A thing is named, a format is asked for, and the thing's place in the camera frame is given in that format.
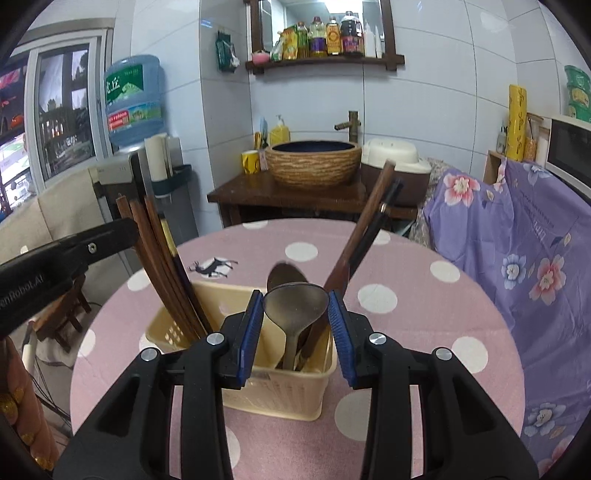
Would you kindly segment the person left hand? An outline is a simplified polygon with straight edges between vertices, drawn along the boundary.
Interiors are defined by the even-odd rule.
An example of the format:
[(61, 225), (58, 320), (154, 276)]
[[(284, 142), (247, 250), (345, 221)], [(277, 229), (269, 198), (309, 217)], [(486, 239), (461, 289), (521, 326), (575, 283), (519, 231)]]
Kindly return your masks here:
[(59, 451), (31, 376), (10, 337), (1, 341), (1, 413), (36, 464), (52, 473)]

